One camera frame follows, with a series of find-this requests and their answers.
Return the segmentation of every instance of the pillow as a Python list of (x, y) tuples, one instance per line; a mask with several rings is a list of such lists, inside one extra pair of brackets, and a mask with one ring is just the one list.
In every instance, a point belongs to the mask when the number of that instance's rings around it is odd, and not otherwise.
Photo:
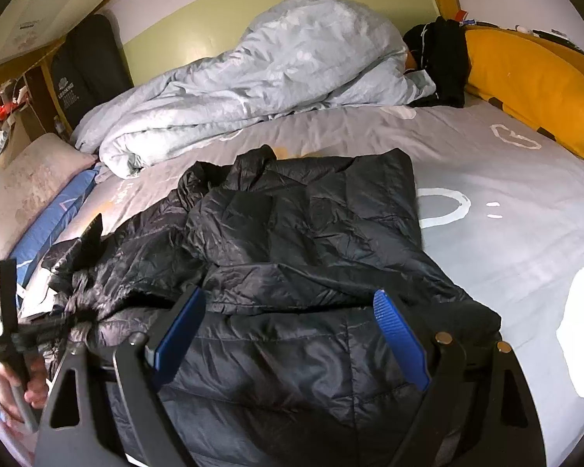
[(23, 234), (11, 252), (17, 261), (17, 283), (26, 287), (37, 264), (82, 207), (95, 186), (97, 169), (74, 177)]
[(0, 174), (0, 260), (67, 184), (95, 163), (54, 133), (46, 133), (22, 151)]
[(584, 75), (518, 35), (468, 30), (465, 38), (468, 91), (584, 158)]

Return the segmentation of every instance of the blue object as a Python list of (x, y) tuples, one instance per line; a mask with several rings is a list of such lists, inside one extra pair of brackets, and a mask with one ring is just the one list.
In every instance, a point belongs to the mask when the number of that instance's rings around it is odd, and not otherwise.
[(384, 290), (374, 294), (374, 318), (406, 380), (426, 390), (430, 384), (426, 351)]
[(26, 287), (38, 263), (93, 190), (97, 172), (97, 169), (85, 170), (74, 177), (23, 234), (10, 255), (17, 260), (18, 284)]
[(170, 315), (177, 313), (177, 315), (162, 340), (159, 341), (153, 357), (146, 355), (154, 369), (152, 382), (156, 388), (161, 388), (162, 385), (173, 381), (190, 343), (204, 320), (206, 298), (201, 289), (195, 288), (190, 299), (181, 307), (179, 312), (173, 308), (167, 313)]

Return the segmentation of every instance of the person's arm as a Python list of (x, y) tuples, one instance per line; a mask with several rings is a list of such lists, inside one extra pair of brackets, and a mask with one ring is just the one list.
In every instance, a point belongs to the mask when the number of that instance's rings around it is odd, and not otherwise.
[[(35, 409), (43, 409), (47, 401), (49, 388), (46, 379), (44, 359), (39, 357), (30, 365), (30, 382), (24, 393), (26, 402)], [(37, 434), (26, 431), (11, 384), (19, 385), (19, 379), (10, 368), (0, 363), (0, 440), (20, 465), (32, 467)]]

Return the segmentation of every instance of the human hand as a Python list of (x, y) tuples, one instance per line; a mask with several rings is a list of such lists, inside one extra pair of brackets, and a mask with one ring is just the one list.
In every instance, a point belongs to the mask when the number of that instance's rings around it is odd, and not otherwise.
[[(28, 371), (30, 373), (30, 381), (24, 392), (24, 400), (28, 402), (34, 409), (43, 409), (48, 400), (48, 392), (50, 388), (47, 385), (48, 372), (45, 368), (45, 362), (41, 355), (38, 355), (29, 365)], [(10, 367), (0, 363), (0, 405), (11, 415), (12, 418), (23, 421), (22, 415), (17, 409), (17, 404), (13, 398), (11, 385), (21, 386), (17, 375)]]

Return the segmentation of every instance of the blue pillow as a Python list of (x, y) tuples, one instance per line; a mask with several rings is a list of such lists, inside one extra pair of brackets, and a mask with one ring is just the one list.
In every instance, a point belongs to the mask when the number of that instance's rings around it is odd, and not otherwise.
[(17, 260), (17, 283), (26, 287), (37, 264), (84, 204), (95, 186), (97, 169), (85, 170), (45, 208), (11, 252)]

